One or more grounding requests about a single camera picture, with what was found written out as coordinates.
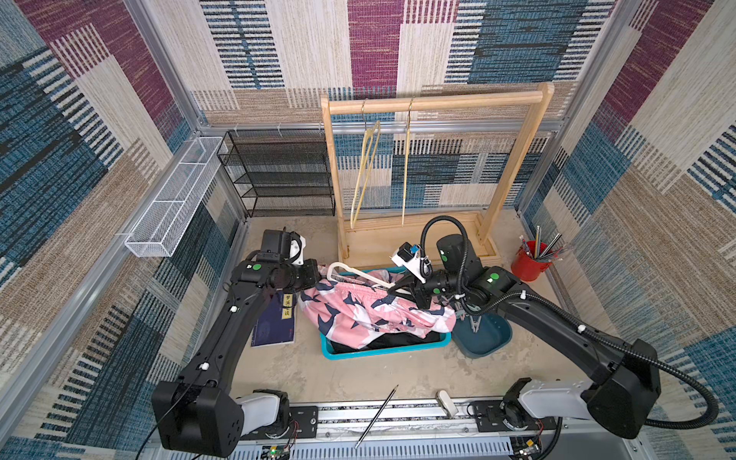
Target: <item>clothes hanger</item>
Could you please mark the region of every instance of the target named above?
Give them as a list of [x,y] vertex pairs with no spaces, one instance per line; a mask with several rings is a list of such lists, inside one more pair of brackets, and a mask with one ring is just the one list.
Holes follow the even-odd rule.
[[[360,270],[354,269],[351,266],[347,266],[347,265],[345,265],[342,262],[333,262],[333,263],[330,264],[330,266],[327,269],[327,279],[329,281],[335,281],[336,283],[339,283],[340,282],[340,280],[336,280],[333,277],[333,272],[334,272],[334,270],[335,270],[336,267],[339,267],[339,268],[343,269],[346,272],[350,272],[350,273],[353,273],[355,275],[358,275],[359,277],[363,277],[363,278],[367,279],[368,281],[372,281],[375,284],[373,286],[371,286],[371,287],[381,286],[381,287],[383,287],[385,289],[389,289],[389,288],[394,287],[394,285],[396,284],[396,283],[388,283],[388,282],[386,282],[384,280],[380,280],[380,279],[376,278],[375,276],[368,275],[366,272],[361,272]],[[410,294],[410,292],[409,291],[406,291],[405,289],[398,289],[397,292],[400,292],[401,294]]]
[[406,141],[404,142],[404,198],[401,203],[401,226],[404,226],[404,213],[406,212],[406,176],[409,165],[409,136],[411,134],[411,105],[414,103],[414,97],[409,101],[409,111],[406,118]]
[[[355,222],[358,221],[358,214],[361,212],[361,206],[363,205],[363,198],[366,194],[366,188],[368,187],[368,181],[370,180],[370,173],[373,171],[373,160],[375,159],[375,153],[378,150],[378,141],[381,139],[381,122],[376,120],[373,127],[368,128],[366,122],[365,106],[366,100],[363,101],[363,107],[361,112],[363,113],[363,125],[365,126],[365,133],[363,134],[363,148],[361,149],[361,165],[358,169],[358,178],[355,180],[355,190],[353,192],[353,203],[350,206],[350,228],[355,228]],[[363,177],[363,171],[365,170],[365,181],[363,182],[363,190],[361,191],[361,198],[358,201],[358,207],[355,207],[355,201],[358,199],[358,188],[361,186],[361,178]]]

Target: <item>book cover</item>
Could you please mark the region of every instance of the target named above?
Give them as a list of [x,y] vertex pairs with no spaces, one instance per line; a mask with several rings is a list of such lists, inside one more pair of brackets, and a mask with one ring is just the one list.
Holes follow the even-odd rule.
[[291,294],[277,292],[271,303],[255,323],[250,339],[251,347],[294,343],[294,324],[296,305]]

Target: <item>white wire basket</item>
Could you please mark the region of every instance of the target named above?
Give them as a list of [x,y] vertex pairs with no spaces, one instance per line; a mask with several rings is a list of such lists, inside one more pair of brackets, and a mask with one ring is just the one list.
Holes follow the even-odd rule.
[[220,137],[193,142],[125,241],[136,257],[171,257],[217,173]]

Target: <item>striped wallpaper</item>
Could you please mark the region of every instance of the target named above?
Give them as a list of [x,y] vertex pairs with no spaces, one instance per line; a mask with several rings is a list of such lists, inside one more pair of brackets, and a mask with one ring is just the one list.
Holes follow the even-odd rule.
[[[574,254],[553,270],[582,319],[698,378],[694,431],[646,428],[661,459],[736,458],[736,2],[642,1],[524,217]],[[662,374],[654,418],[705,403]]]
[[[122,0],[0,0],[0,387],[190,130]],[[129,256],[0,459],[119,459],[199,337],[240,216],[213,183],[166,260]]]
[[[319,122],[319,98],[435,96],[534,89],[555,83],[548,118],[565,115],[615,0],[151,0],[174,67],[208,123]],[[412,113],[413,120],[523,118],[525,107]],[[381,114],[405,120],[406,113]],[[336,116],[334,121],[362,121]],[[548,134],[540,134],[541,146]],[[403,194],[404,135],[386,155],[365,208],[395,208]],[[503,142],[457,134],[412,136],[406,206],[477,207],[498,183]],[[451,140],[457,149],[444,155]],[[360,136],[336,139],[342,188],[352,190]],[[538,152],[523,171],[536,166]],[[419,174],[438,169],[431,177]],[[517,178],[507,205],[523,190]],[[459,184],[472,184],[458,187]],[[352,200],[344,202],[350,206]]]

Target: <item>concrete floor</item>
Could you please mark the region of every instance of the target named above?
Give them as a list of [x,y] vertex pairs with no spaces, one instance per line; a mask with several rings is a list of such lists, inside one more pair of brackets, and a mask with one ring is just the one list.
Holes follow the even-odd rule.
[[[334,217],[263,217],[251,219],[244,255],[258,249],[263,230],[296,230],[307,239],[306,258],[320,264],[337,260],[337,226]],[[509,268],[520,246],[522,225],[512,210],[504,210],[492,231]],[[419,235],[407,236],[418,240]],[[556,302],[546,276],[531,286]],[[247,346],[233,379],[231,395],[254,389],[288,392],[294,402],[382,400],[398,383],[397,399],[434,397],[445,389],[452,397],[504,394],[521,377],[542,380],[584,378],[570,360],[541,339],[512,323],[514,337],[501,350],[480,359],[462,355],[454,342],[435,350],[330,361],[322,355],[319,331],[297,310],[293,344],[250,348]]]

